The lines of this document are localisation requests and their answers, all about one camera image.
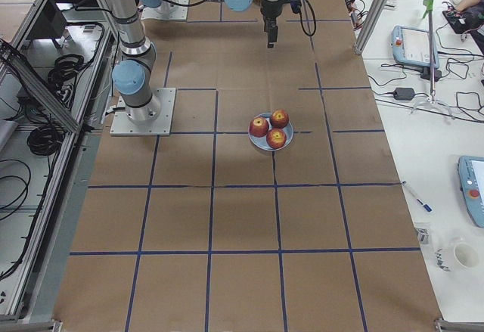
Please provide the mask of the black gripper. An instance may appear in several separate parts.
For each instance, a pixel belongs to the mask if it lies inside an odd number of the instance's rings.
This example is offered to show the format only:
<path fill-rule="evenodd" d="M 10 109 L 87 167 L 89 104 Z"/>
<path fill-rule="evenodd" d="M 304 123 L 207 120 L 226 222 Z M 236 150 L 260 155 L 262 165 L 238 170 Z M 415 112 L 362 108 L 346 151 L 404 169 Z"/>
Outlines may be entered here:
<path fill-rule="evenodd" d="M 267 35 L 267 48 L 273 48 L 278 40 L 277 18 L 282 13 L 282 0 L 261 0 L 260 11 L 264 20 L 264 32 Z"/>

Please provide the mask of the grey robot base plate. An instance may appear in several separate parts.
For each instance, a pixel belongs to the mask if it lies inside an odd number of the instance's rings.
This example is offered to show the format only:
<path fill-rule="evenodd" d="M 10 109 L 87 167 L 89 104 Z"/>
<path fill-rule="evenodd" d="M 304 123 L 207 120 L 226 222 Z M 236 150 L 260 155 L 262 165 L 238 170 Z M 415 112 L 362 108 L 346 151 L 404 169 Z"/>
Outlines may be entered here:
<path fill-rule="evenodd" d="M 150 103 L 141 108 L 126 105 L 120 95 L 110 127 L 112 136 L 169 136 L 176 88 L 155 88 Z"/>

